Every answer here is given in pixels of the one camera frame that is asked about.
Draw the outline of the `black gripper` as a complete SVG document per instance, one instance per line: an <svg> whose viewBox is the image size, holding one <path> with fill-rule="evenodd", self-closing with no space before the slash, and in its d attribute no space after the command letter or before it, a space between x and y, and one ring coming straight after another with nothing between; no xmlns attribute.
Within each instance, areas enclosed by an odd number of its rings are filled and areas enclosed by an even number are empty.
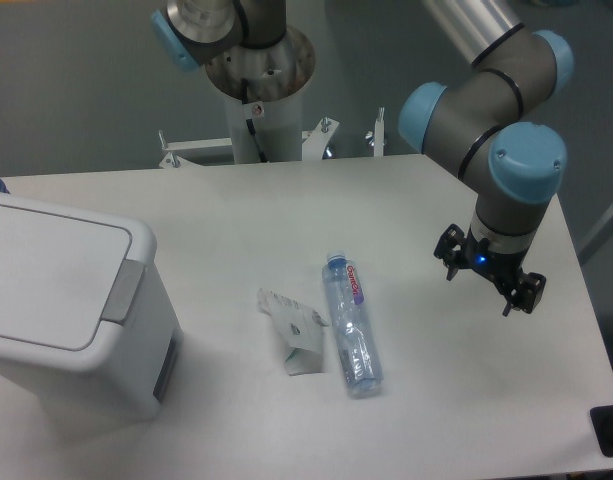
<svg viewBox="0 0 613 480"><path fill-rule="evenodd" d="M463 230L450 224L440 236L433 255L447 269L446 280L451 281L459 270L472 270L489 280L498 289L505 289L506 305L502 311L508 316L511 310L531 314L541 301L546 277L535 273L523 273L522 263L528 250L499 253L489 249L489 241L476 240L471 231L465 240Z"/></svg>

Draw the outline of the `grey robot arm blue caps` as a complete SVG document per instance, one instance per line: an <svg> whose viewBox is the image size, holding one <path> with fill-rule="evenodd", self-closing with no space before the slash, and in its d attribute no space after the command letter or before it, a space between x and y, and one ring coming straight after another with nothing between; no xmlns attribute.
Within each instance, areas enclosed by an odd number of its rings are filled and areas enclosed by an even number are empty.
<svg viewBox="0 0 613 480"><path fill-rule="evenodd" d="M507 310L529 313L546 280L522 264L560 188L567 149L525 115L568 82L572 51L553 32L528 30L505 1L429 1L426 9L474 71L457 89L419 86L399 114L400 136L477 196L469 228L448 227L434 254L449 276L469 269ZM284 2L169 1L151 25L180 69L204 69L222 94L237 163L304 159L301 93L315 54Z"/></svg>

